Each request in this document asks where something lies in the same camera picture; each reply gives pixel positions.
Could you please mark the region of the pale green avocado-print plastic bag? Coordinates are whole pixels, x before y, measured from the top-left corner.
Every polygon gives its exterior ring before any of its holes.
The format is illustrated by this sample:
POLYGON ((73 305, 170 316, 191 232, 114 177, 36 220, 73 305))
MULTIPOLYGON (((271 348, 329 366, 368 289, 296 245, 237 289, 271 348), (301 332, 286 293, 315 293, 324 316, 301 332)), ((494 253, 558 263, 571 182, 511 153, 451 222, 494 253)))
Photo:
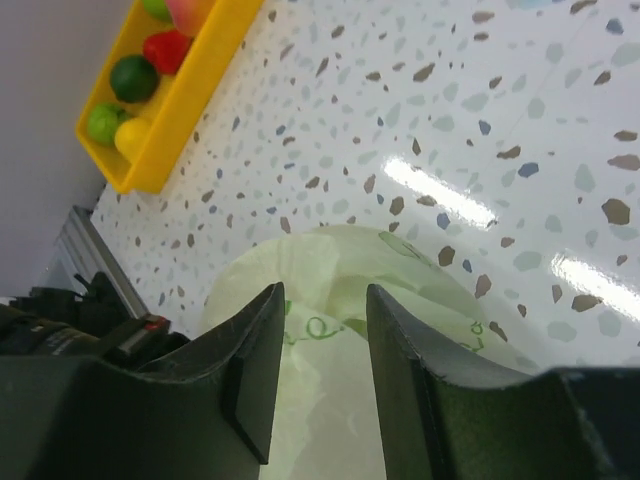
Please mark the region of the pale green avocado-print plastic bag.
POLYGON ((385 477, 366 322, 372 284, 474 354, 536 370, 436 262, 389 232, 359 226, 319 227, 253 247, 215 279, 202 329, 230 319, 275 283, 285 288, 285 326, 263 479, 385 477))

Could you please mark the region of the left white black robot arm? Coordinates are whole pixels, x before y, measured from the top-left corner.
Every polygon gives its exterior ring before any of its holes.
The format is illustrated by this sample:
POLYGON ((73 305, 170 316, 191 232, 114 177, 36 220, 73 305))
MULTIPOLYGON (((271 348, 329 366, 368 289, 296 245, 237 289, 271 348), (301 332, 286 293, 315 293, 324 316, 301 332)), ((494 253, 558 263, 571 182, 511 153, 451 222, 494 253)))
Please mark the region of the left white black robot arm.
POLYGON ((85 293, 34 287, 1 307, 2 355, 94 356, 138 371, 189 343, 164 317, 130 315, 105 273, 75 279, 85 293))

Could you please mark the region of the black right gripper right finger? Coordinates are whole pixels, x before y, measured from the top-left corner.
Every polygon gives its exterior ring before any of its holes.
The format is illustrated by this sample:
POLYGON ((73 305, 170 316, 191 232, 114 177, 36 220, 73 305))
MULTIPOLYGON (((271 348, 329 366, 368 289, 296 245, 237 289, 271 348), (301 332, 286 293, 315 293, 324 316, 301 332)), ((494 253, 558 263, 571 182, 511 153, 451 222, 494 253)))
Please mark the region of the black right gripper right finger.
POLYGON ((367 330, 390 479, 635 479, 639 372, 529 376, 465 349, 382 287, 367 330))

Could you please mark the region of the yellow fake lemon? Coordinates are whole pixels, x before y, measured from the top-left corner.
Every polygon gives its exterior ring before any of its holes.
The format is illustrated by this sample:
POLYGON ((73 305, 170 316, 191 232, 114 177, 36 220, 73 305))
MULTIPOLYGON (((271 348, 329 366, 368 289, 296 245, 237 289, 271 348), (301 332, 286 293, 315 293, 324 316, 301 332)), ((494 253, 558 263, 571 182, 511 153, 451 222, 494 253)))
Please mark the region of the yellow fake lemon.
POLYGON ((147 139, 151 123, 142 117, 135 117, 123 122, 116 131, 114 144, 116 150, 132 163, 147 139))

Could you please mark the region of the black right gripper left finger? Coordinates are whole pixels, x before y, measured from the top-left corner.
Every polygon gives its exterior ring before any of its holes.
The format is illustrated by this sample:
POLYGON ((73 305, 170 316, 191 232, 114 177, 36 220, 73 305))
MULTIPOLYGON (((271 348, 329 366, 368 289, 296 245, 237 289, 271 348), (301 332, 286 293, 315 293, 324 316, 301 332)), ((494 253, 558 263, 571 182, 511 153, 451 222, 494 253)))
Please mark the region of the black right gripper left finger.
POLYGON ((5 479, 255 479, 284 334, 275 283, 196 339, 146 315, 95 337, 1 310, 5 479))

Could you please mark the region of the yellow plastic tray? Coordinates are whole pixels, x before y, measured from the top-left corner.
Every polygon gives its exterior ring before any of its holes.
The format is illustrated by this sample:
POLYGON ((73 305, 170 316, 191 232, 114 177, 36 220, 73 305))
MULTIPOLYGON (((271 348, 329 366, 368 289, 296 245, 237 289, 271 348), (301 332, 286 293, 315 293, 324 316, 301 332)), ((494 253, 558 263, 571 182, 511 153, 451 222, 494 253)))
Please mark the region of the yellow plastic tray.
POLYGON ((168 25, 154 19, 135 1, 76 123, 79 142, 113 188, 122 194, 138 190, 162 191, 191 132, 215 92, 241 42, 256 19, 260 1, 216 1, 195 37, 181 68, 161 81, 151 100, 148 127, 142 132, 134 156, 90 138, 91 111, 99 104, 117 101, 109 85, 111 68, 127 54, 140 53, 143 41, 168 25))

